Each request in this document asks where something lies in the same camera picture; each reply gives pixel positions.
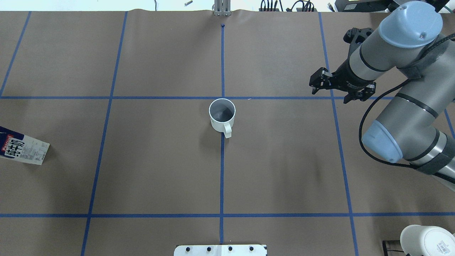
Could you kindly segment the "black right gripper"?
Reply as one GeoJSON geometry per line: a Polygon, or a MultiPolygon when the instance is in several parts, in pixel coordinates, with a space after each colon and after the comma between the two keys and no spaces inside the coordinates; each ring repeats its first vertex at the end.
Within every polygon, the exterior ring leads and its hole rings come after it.
{"type": "Polygon", "coordinates": [[[330,73],[327,68],[319,68],[310,76],[309,86],[312,88],[312,95],[320,90],[331,89],[346,92],[344,104],[355,100],[366,101],[376,91],[376,82],[355,75],[348,60],[345,60],[334,73],[330,73]]]}

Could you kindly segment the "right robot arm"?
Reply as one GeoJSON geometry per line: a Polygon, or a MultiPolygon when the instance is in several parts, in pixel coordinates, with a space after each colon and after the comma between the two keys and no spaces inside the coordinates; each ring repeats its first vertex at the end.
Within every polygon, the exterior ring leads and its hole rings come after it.
{"type": "Polygon", "coordinates": [[[346,60],[334,72],[319,68],[312,94],[346,92],[343,103],[366,101],[392,68],[406,80],[375,99],[359,124],[359,144],[371,159],[434,177],[454,190],[454,138],[433,126],[454,102],[454,34],[442,34],[441,14],[425,1],[401,4],[378,28],[352,28],[346,60]]]}

